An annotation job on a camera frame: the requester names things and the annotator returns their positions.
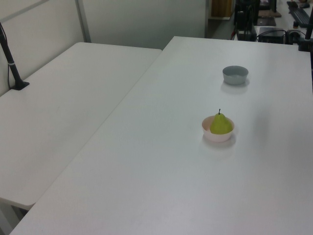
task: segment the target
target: electronic equipment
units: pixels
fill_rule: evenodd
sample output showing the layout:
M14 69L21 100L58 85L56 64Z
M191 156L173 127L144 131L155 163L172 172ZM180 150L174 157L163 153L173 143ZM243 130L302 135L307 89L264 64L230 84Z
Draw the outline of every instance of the electronic equipment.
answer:
M309 15L299 7L289 7L290 14L302 28L307 28L309 24Z
M236 4L235 11L235 32L237 38L240 41L252 41L256 40L256 31L253 26L253 22L257 20L256 5L257 8L260 4L260 0L239 0Z
M284 38L285 33L282 28L261 27L258 41L261 43L284 44Z

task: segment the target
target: black stand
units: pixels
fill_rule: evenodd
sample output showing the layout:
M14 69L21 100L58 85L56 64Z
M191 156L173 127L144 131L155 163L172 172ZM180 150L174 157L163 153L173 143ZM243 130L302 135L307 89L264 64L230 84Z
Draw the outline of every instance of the black stand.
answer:
M14 90L18 90L20 91L21 89L23 89L24 87L29 85L29 82L24 82L21 80L21 77L19 75L18 69L16 68L15 62L13 60L12 54L10 52L9 46L8 46L8 42L5 38L4 32L2 30L2 25L0 23L0 43L3 49L3 52L5 54L6 60L8 61L8 65L12 71L14 80L15 80L15 86L12 87L12 89Z
M312 12L310 15L307 33L305 34L304 38L299 39L299 48L298 48L299 51L311 52L311 48L313 45L313 40L311 39L312 30L313 30L313 8L312 8Z
M240 5L237 5L235 32L239 41L254 42L256 40L256 31L253 26L255 3L256 0L240 0Z

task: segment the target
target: bowl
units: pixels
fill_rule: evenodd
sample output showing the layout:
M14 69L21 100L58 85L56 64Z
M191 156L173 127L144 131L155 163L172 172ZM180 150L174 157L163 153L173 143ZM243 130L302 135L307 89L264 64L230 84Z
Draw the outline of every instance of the bowl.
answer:
M230 85L245 83L249 71L241 66L228 66L223 69L224 82Z
M231 134L233 133L233 130L235 127L234 122L232 120L230 120L229 118L227 118L233 127L231 132L228 132L228 133L223 134L223 135L212 134L210 131L210 126L214 120L214 117L215 116L209 116L203 120L202 129L203 129L204 137L206 137L208 140L213 141L213 142L224 142L224 141L228 140L230 138Z

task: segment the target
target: black box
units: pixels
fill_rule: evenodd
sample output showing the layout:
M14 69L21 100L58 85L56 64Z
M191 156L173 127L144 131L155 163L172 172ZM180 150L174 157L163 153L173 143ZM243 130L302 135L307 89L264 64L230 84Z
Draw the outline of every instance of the black box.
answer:
M284 44L285 32L282 28L261 27L259 33L259 42Z

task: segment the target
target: cabinet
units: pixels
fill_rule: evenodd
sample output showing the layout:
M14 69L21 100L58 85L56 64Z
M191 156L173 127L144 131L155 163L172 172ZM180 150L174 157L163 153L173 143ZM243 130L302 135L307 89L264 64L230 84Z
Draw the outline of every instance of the cabinet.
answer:
M235 0L209 0L209 19L229 20Z

